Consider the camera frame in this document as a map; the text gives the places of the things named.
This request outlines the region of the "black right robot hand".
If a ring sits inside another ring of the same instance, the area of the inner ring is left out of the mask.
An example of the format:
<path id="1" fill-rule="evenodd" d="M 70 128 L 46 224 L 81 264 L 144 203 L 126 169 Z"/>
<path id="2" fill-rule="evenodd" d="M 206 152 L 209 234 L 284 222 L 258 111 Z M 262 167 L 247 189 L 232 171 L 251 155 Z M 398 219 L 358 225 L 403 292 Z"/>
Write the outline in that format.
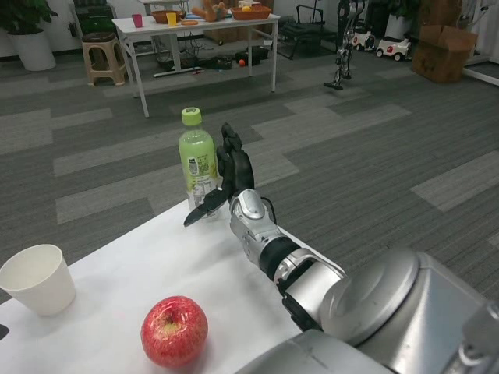
<path id="1" fill-rule="evenodd" d="M 221 127 L 223 143 L 217 147 L 218 174 L 221 186 L 209 192 L 203 203 L 196 207 L 184 220 L 185 227 L 216 212 L 225 202 L 245 189 L 254 189 L 254 175 L 250 158 L 242 148 L 242 140 L 226 122 Z"/>

